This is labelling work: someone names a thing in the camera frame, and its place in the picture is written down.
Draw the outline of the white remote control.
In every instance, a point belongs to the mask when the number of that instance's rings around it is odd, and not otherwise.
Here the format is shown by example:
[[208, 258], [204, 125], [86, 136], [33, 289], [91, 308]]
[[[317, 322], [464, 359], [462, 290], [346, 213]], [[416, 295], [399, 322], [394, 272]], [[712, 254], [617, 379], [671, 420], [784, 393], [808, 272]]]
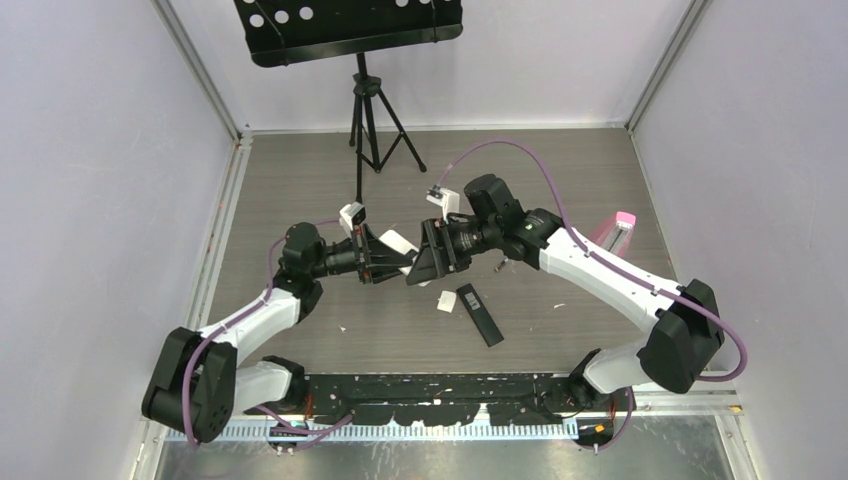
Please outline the white remote control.
[[378, 262], [379, 264], [404, 264], [407, 261], [414, 263], [418, 256], [419, 248], [395, 230], [385, 231], [379, 239], [397, 252], [392, 262]]

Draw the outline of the white battery cover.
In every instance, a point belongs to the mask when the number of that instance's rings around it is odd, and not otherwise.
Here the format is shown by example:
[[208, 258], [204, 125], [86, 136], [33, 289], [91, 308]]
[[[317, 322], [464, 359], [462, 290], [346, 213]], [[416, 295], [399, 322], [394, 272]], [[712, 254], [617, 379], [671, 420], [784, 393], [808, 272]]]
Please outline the white battery cover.
[[457, 301], [457, 294], [454, 291], [443, 290], [438, 298], [437, 310], [445, 313], [452, 313]]

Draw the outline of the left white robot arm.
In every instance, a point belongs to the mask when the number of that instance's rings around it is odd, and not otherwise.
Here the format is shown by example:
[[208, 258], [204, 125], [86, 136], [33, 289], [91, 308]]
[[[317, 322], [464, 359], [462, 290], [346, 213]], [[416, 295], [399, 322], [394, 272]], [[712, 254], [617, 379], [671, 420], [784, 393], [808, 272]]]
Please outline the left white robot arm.
[[298, 412], [308, 397], [302, 365], [274, 355], [252, 366], [245, 360], [314, 311], [321, 279], [355, 273], [377, 284], [406, 273], [418, 254], [398, 233], [376, 236], [365, 224], [327, 243], [316, 225], [301, 222], [273, 247], [281, 255], [252, 303], [200, 330], [178, 327], [167, 335], [141, 401], [143, 417], [200, 444], [218, 437], [234, 414], [261, 407]]

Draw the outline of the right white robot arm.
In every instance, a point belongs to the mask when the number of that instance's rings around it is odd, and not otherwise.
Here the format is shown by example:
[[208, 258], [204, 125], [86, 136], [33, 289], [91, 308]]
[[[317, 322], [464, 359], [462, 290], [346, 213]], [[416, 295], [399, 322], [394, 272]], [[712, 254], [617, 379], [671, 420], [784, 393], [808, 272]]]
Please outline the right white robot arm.
[[524, 209], [493, 174], [469, 182], [472, 212], [450, 203], [457, 193], [432, 187], [428, 201], [442, 209], [421, 223], [421, 244], [406, 281], [425, 283], [467, 269], [473, 256], [499, 250], [507, 258], [567, 280], [629, 319], [643, 337], [615, 349], [595, 349], [568, 375], [574, 403], [596, 410], [618, 390], [653, 382], [685, 394], [725, 340], [715, 295], [699, 280], [683, 286], [655, 277], [566, 226], [544, 208]]

